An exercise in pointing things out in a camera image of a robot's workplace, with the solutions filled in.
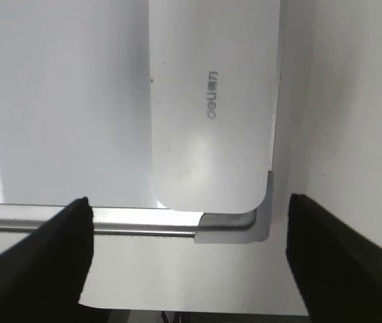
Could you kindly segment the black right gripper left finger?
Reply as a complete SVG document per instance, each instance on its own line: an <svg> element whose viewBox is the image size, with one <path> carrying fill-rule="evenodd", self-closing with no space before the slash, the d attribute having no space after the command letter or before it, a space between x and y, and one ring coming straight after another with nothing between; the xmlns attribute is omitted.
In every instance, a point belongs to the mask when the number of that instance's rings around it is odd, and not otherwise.
<svg viewBox="0 0 382 323"><path fill-rule="evenodd" d="M93 253L93 211L77 199L0 254L0 322L77 322Z"/></svg>

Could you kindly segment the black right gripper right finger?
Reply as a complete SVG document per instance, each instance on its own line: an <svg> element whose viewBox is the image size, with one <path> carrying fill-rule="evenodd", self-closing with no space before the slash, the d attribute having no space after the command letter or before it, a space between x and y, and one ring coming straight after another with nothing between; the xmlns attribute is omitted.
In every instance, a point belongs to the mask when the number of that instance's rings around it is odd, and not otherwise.
<svg viewBox="0 0 382 323"><path fill-rule="evenodd" d="M382 248L302 194L290 197L286 257L312 322L382 322Z"/></svg>

